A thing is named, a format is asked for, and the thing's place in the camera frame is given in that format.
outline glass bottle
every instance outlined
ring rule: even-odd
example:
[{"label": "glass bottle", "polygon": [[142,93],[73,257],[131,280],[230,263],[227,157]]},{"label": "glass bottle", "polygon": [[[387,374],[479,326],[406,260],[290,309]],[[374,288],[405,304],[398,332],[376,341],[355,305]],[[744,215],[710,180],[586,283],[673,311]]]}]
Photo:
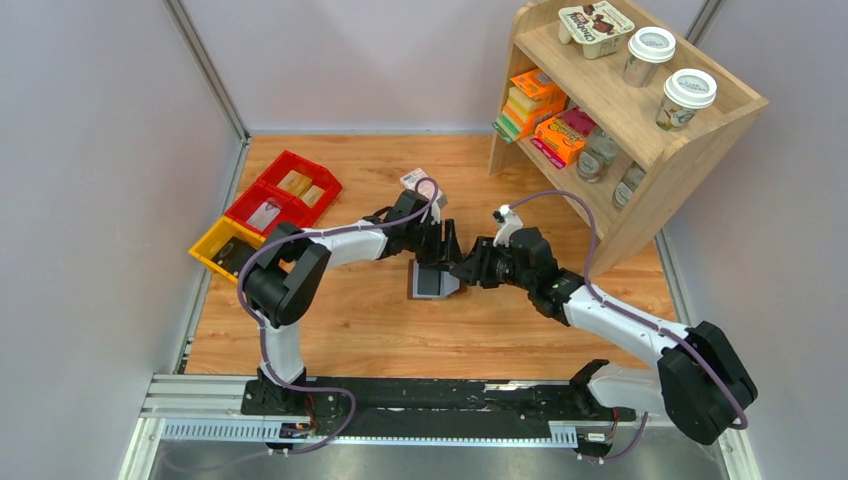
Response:
[{"label": "glass bottle", "polygon": [[612,161],[621,151],[607,132],[595,127],[586,139],[586,146],[577,160],[577,175],[589,183],[595,183],[604,177]]},{"label": "glass bottle", "polygon": [[612,194],[612,204],[616,210],[622,210],[627,206],[627,202],[630,201],[633,192],[636,191],[636,188],[639,187],[639,184],[642,183],[642,179],[644,178],[645,170],[638,163],[633,162],[627,168],[627,171],[624,172],[624,176],[621,177],[621,181],[618,182]]}]

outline wooden table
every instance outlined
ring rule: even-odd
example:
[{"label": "wooden table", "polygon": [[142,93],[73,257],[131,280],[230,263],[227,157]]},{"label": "wooden table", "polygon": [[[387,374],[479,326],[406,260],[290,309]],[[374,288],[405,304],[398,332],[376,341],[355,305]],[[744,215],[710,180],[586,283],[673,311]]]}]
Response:
[{"label": "wooden table", "polygon": [[[283,150],[329,168],[344,190],[317,227],[351,223],[394,203],[399,177],[422,167],[448,197],[460,245],[494,235],[498,206],[551,188],[528,160],[489,176],[491,137],[258,136],[248,153],[241,193]],[[518,210],[551,242],[560,266],[581,271],[589,229],[562,198],[536,199]],[[302,353],[310,374],[450,378],[569,378],[593,358],[640,366],[633,356],[586,332],[539,315],[514,287],[469,289],[448,300],[407,299],[410,254],[327,272],[302,320]],[[596,279],[623,301],[673,318],[653,245]],[[258,333],[240,309],[235,287],[215,276],[186,373],[254,374]]]}]

